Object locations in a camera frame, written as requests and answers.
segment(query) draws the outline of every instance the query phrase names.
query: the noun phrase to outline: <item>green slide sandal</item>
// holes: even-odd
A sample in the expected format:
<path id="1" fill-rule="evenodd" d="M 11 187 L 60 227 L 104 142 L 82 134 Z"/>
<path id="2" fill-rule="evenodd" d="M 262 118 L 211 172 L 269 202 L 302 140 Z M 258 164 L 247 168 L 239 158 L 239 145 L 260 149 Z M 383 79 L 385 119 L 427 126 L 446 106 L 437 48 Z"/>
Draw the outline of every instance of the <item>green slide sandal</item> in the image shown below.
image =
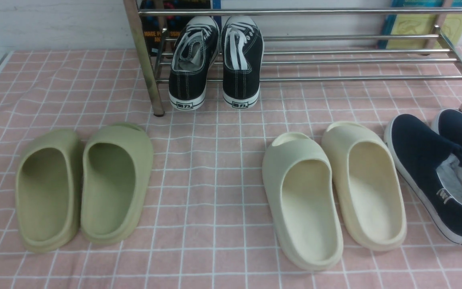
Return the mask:
<path id="1" fill-rule="evenodd" d="M 43 253 L 69 242 L 79 229 L 83 145 L 72 130 L 53 130 L 21 153 L 15 210 L 26 249 Z"/>
<path id="2" fill-rule="evenodd" d="M 152 143 L 136 124 L 101 128 L 83 153 L 81 227 L 96 244 L 127 238 L 138 225 L 152 170 Z"/>

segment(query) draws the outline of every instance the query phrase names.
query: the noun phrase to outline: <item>pink checkered mat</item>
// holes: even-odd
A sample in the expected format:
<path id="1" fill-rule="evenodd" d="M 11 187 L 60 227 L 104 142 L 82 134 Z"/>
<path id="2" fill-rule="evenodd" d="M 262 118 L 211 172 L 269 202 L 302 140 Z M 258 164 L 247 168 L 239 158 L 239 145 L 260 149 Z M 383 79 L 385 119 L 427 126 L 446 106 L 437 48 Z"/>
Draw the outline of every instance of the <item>pink checkered mat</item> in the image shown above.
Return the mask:
<path id="1" fill-rule="evenodd" d="M 457 73 L 448 65 L 369 64 L 271 66 L 263 72 Z M 167 86 L 160 88 L 168 100 Z M 338 120 L 358 121 L 378 134 L 400 113 L 430 121 L 442 108 L 458 108 L 462 82 L 270 84 L 262 86 L 261 101 L 242 112 L 226 106 L 220 88 L 209 85 L 196 112 L 172 112 L 165 102 L 166 115 L 157 118 L 135 51 L 13 53 L 0 73 L 0 288 L 462 288 L 462 247 L 436 232 L 404 181 L 404 245 L 372 252 L 342 225 L 341 262 L 311 274 L 280 250 L 261 179 L 265 147 L 281 133 L 320 141 Z M 20 151 L 53 128 L 73 128 L 86 140 L 101 126 L 125 120 L 146 129 L 155 152 L 138 228 L 116 245 L 91 245 L 78 234 L 57 251 L 26 252 L 14 210 Z"/>

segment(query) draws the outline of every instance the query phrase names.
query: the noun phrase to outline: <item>metal shoe rack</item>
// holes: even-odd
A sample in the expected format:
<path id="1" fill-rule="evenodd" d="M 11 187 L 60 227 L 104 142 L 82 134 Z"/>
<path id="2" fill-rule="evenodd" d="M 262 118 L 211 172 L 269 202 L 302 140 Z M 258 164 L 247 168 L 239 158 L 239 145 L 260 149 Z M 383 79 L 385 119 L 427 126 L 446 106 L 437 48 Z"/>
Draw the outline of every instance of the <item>metal shoe rack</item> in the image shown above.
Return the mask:
<path id="1" fill-rule="evenodd" d="M 170 66 L 167 60 L 172 52 L 165 51 L 165 43 L 175 41 L 168 36 L 165 25 L 166 16 L 231 16 L 231 15 L 344 15 L 344 14 L 435 14 L 436 19 L 432 34 L 429 35 L 321 35 L 321 36 L 284 36 L 264 37 L 266 42 L 281 41 L 333 41 L 333 40 L 427 40 L 423 49 L 343 49 L 343 50 L 297 50 L 297 51 L 266 51 L 265 55 L 415 55 L 415 57 L 372 57 L 347 59 L 311 59 L 293 61 L 264 61 L 263 65 L 337 65 L 337 64 L 418 64 L 418 63 L 453 63 L 460 72 L 459 75 L 354 75 L 336 77 L 263 77 L 262 82 L 318 82 L 318 81 L 385 81 L 385 80 L 462 80 L 462 57 L 447 35 L 440 29 L 447 14 L 462 14 L 462 8 L 451 8 L 453 0 L 444 0 L 442 7 L 438 8 L 338 8 L 338 9 L 225 9 L 225 10 L 140 10 L 136 0 L 123 0 L 126 14 L 130 23 L 136 52 L 142 67 L 145 83 L 155 116 L 163 116 L 163 109 L 158 84 L 168 83 L 168 77 L 161 77 L 161 67 Z M 162 0 L 155 0 L 156 7 L 163 7 Z M 157 16 L 162 29 L 162 38 L 159 53 L 153 65 L 145 42 L 141 17 Z M 435 49 L 438 42 L 442 48 Z M 447 57 L 433 57 L 432 54 L 441 53 Z"/>

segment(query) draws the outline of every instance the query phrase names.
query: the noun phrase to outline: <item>book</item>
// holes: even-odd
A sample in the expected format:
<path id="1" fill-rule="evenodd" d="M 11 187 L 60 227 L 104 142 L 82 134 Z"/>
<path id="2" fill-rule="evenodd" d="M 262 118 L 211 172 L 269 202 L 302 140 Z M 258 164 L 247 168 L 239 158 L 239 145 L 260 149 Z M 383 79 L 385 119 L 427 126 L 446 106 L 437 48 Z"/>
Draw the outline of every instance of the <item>book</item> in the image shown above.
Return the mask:
<path id="1" fill-rule="evenodd" d="M 211 0 L 163 0 L 163 7 L 165 9 L 211 9 L 212 4 L 215 5 L 215 2 L 218 3 L 217 9 L 220 9 L 220 0 L 213 0 L 213 2 Z M 154 1 L 143 0 L 140 4 L 140 9 L 155 9 Z M 181 30 L 192 18 L 191 16 L 167 16 L 169 37 L 178 37 Z M 142 30 L 144 31 L 149 54 L 156 56 L 162 39 L 158 18 L 153 16 L 142 18 Z M 170 49 L 174 48 L 174 42 L 165 43 L 165 45 L 172 45 Z"/>
<path id="2" fill-rule="evenodd" d="M 441 7 L 443 0 L 392 0 L 392 7 Z M 462 0 L 454 0 L 452 7 L 462 7 Z M 417 35 L 431 34 L 437 15 L 433 14 L 401 14 L 387 15 L 382 35 Z M 442 31 L 457 44 L 462 35 L 462 14 L 447 15 Z M 426 40 L 380 40 L 380 49 L 419 49 L 425 46 Z M 437 42 L 435 48 L 441 48 Z"/>

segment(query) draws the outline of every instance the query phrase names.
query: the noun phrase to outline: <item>beige slide sandal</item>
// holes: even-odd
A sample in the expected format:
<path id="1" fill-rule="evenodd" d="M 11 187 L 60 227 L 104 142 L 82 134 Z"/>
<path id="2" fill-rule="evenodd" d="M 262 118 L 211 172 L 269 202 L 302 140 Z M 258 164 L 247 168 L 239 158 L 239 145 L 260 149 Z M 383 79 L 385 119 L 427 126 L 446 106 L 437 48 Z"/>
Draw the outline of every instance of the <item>beige slide sandal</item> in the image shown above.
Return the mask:
<path id="1" fill-rule="evenodd" d="M 53 130 L 21 153 L 15 210 L 24 247 L 55 250 L 79 229 L 83 145 L 73 130 Z"/>
<path id="2" fill-rule="evenodd" d="M 322 148 L 301 133 L 277 137 L 263 159 L 263 183 L 281 249 L 308 271 L 334 266 L 343 252 L 331 174 Z"/>
<path id="3" fill-rule="evenodd" d="M 339 121 L 327 128 L 322 148 L 352 238 L 377 251 L 402 245 L 404 202 L 392 156 L 379 136 L 358 123 Z"/>
<path id="4" fill-rule="evenodd" d="M 138 225 L 152 170 L 152 143 L 132 123 L 101 128 L 83 153 L 81 227 L 96 244 L 127 238 Z"/>

